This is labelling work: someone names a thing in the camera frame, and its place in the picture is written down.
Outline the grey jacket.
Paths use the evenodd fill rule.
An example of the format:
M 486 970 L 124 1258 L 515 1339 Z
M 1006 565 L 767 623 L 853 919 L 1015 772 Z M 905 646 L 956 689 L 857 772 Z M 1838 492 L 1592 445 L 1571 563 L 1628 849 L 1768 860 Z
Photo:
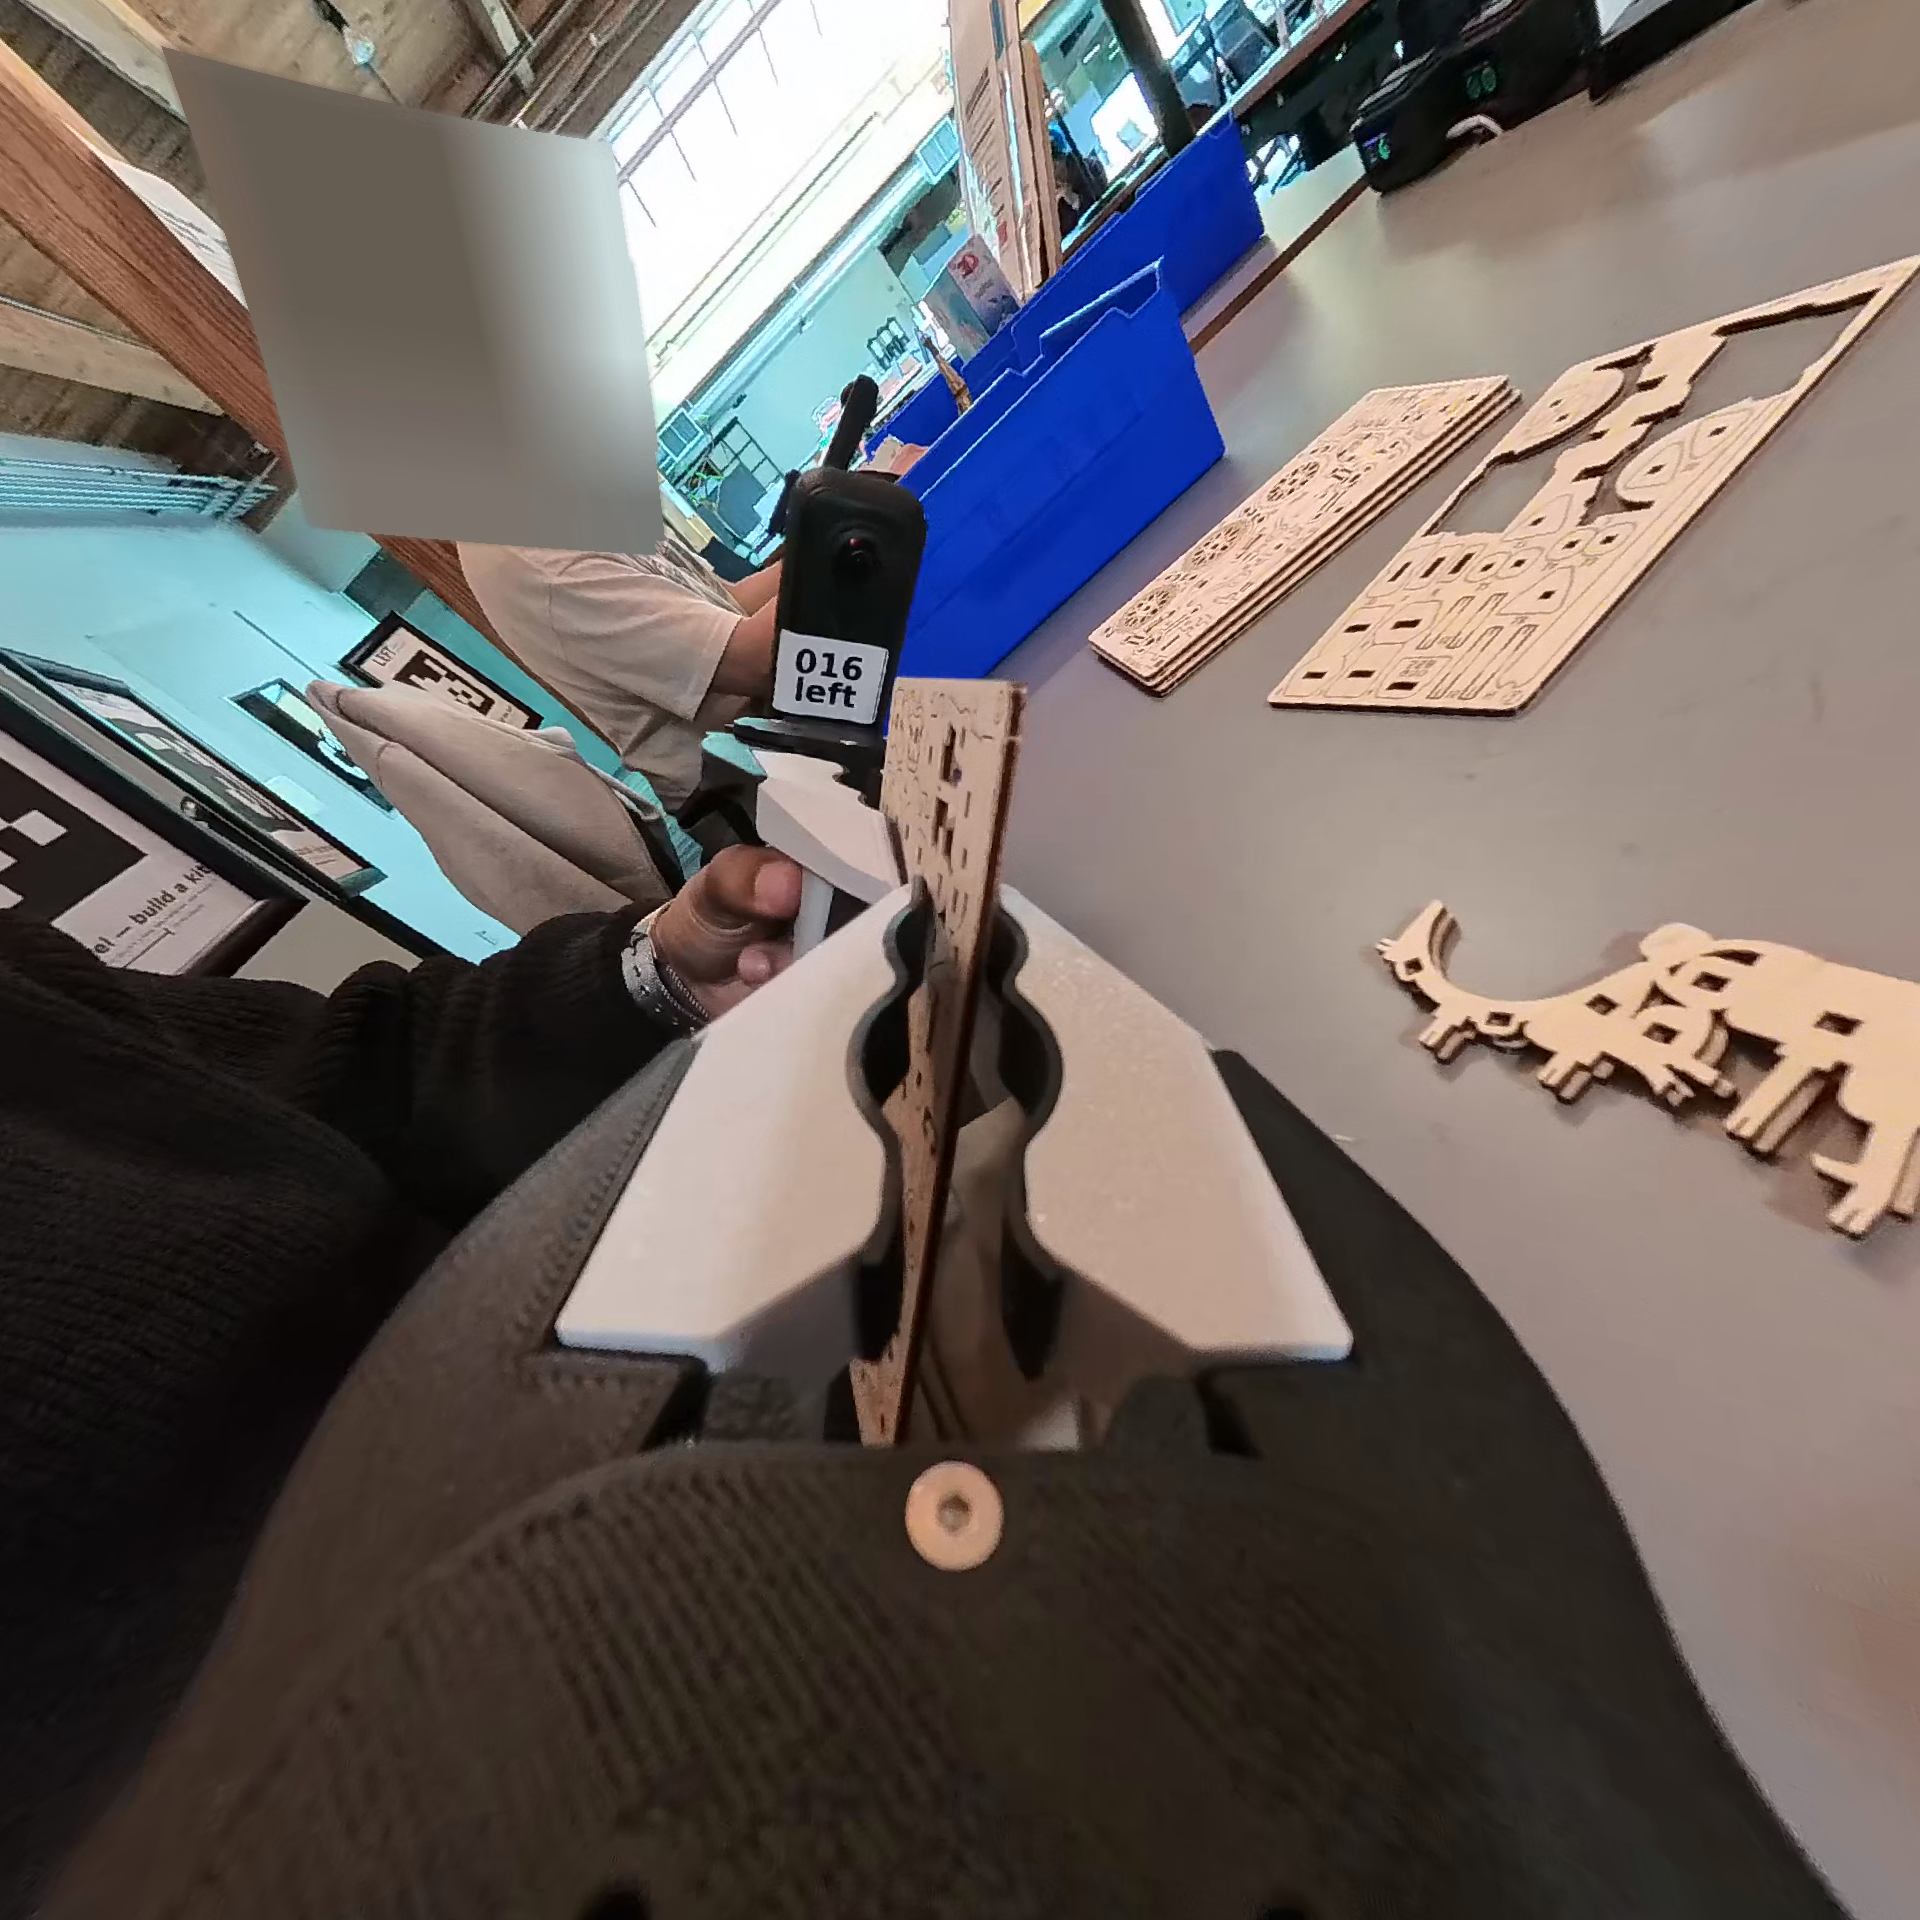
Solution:
M 305 700 L 493 922 L 652 909 L 684 881 L 665 811 L 593 770 L 572 735 L 515 729 L 416 689 L 318 682 Z

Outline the blue plastic bin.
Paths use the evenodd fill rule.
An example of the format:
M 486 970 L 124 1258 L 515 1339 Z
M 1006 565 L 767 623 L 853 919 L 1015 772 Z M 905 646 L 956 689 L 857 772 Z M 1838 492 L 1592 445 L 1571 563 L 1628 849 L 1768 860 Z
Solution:
M 1261 237 L 1261 215 L 1247 180 L 1235 124 L 1201 132 L 1137 187 L 1128 205 L 1068 257 L 1036 295 L 966 357 L 958 378 L 969 406 L 959 411 L 942 374 L 909 401 L 883 435 L 924 449 L 907 475 L 928 489 L 935 473 L 959 459 L 997 421 L 1030 398 L 1038 413 L 1062 415 L 1096 383 L 1083 369 L 1062 380 L 1053 370 L 1091 335 L 1118 323 L 1123 358 L 1149 369 L 1184 341 L 1184 310 Z
M 1224 452 L 1158 260 L 1046 327 L 902 473 L 902 678 L 980 678 Z

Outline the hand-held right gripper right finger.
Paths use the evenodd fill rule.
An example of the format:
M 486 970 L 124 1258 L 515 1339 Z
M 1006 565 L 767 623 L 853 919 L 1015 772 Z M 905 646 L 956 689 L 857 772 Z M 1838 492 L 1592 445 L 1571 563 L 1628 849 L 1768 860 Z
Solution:
M 1009 886 L 991 996 L 1020 1115 L 999 1210 L 1020 1377 L 1348 1357 L 1351 1325 L 1205 1038 Z

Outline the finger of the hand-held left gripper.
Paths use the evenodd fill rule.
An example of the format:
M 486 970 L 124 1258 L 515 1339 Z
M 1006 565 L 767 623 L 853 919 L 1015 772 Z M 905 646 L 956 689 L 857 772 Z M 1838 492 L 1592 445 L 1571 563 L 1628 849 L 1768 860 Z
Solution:
M 843 767 L 807 754 L 757 754 L 758 841 L 800 863 L 803 894 L 791 943 L 809 953 L 827 937 L 831 901 L 872 905 L 902 882 L 885 815 L 843 781 Z

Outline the person's left forearm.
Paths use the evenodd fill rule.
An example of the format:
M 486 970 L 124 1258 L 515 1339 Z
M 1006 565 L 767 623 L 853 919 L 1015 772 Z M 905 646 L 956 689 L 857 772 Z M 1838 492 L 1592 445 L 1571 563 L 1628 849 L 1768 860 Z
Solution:
M 542 923 L 480 965 L 363 967 L 300 1046 L 305 1106 L 455 1229 L 691 1029 L 640 985 L 638 908 Z

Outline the black power pack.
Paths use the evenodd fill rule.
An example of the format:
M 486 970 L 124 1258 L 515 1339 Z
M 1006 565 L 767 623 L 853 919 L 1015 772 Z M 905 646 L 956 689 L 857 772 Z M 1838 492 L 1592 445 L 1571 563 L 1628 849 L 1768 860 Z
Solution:
M 1428 175 L 1452 154 L 1452 129 L 1464 106 L 1452 86 L 1388 92 L 1380 86 L 1351 124 L 1351 141 L 1366 186 L 1391 194 Z
M 1452 129 L 1454 148 L 1494 139 L 1556 106 L 1584 77 L 1584 67 L 1579 39 L 1459 42 L 1425 59 L 1413 92 L 1454 90 L 1460 95 L 1464 114 Z

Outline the wooden elephant puzzle model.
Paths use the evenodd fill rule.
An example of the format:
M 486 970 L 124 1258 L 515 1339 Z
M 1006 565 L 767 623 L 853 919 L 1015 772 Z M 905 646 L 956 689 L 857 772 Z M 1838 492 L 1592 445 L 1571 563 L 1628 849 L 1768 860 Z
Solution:
M 1375 953 L 1428 1010 L 1419 1044 L 1440 1062 L 1479 1044 L 1539 1061 L 1563 1103 L 1624 1073 L 1672 1114 L 1712 1098 L 1721 1132 L 1774 1158 L 1831 1101 L 1857 1137 L 1852 1158 L 1813 1154 L 1832 1189 L 1828 1227 L 1865 1239 L 1913 1220 L 1918 1196 L 1918 987 L 1799 946 L 1719 939 L 1667 923 L 1638 957 L 1568 991 L 1511 999 L 1449 973 L 1456 917 L 1428 903 Z

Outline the silver mesh wristwatch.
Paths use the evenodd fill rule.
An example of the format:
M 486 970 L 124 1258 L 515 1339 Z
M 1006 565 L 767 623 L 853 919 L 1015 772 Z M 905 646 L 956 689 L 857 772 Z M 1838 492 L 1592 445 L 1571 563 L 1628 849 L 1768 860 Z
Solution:
M 617 957 L 622 982 L 647 1022 L 673 1036 L 700 1034 L 713 1014 L 660 957 L 655 923 L 662 915 L 665 905 L 659 905 L 630 929 Z

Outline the wooden puzzle sheet with cutouts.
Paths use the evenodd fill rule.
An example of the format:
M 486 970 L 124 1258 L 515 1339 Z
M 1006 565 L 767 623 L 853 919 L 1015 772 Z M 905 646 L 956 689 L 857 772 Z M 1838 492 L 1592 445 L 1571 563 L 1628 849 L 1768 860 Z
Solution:
M 1916 257 L 1895 259 L 1573 364 L 1269 705 L 1519 714 L 1916 275 Z M 1684 418 L 1727 342 L 1831 317 L 1792 383 Z

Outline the framed marker poster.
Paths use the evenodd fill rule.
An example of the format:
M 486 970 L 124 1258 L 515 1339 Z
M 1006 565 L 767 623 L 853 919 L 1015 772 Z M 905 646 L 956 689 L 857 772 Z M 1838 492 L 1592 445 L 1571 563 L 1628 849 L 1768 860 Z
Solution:
M 119 678 L 4 653 L 1 908 L 110 970 L 232 975 L 384 871 Z
M 343 658 L 347 682 L 371 689 L 411 689 L 443 706 L 519 731 L 544 727 L 536 709 L 515 700 L 397 612 L 384 614 Z

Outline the person's black sweater torso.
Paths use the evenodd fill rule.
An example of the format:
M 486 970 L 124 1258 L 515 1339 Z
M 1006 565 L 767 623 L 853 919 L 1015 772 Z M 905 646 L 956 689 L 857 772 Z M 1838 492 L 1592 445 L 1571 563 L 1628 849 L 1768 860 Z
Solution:
M 4 1915 L 169 1714 L 329 1395 L 467 1227 L 302 1099 L 329 994 L 116 970 L 4 917 Z

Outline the colourful cardboard box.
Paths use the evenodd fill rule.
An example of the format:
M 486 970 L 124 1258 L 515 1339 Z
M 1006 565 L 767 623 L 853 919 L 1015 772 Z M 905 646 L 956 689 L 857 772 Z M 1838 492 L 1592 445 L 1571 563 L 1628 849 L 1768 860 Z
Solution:
M 921 305 L 948 342 L 948 357 L 969 362 L 1020 310 L 1015 289 L 997 257 L 969 237 L 931 279 Z

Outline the wooden puzzle piece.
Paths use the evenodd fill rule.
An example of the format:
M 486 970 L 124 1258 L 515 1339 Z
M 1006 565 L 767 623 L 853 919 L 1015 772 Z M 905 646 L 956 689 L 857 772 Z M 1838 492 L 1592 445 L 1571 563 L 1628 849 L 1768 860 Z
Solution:
M 902 1273 L 886 1346 L 848 1366 L 865 1446 L 891 1446 L 909 1427 L 1021 729 L 1016 683 L 900 678 L 895 685 L 880 811 L 909 884 L 895 937 L 909 991 L 902 1073 L 883 1114 L 900 1154 Z

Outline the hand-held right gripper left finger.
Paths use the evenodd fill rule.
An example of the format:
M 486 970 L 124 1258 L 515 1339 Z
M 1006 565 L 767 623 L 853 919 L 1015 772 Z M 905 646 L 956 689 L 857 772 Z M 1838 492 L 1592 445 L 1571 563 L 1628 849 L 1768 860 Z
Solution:
M 907 882 L 717 1018 L 567 1295 L 574 1353 L 691 1357 L 713 1373 L 839 1377 L 864 1278 L 895 1281 L 899 1138 L 861 1044 L 900 1014 L 926 889 Z

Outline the person's left hand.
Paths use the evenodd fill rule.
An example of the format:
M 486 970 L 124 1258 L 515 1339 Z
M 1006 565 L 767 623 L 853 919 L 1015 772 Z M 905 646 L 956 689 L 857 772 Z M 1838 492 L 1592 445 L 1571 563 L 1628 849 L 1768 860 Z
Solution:
M 785 970 L 805 871 L 771 849 L 727 849 L 654 919 L 660 978 L 720 1018 Z

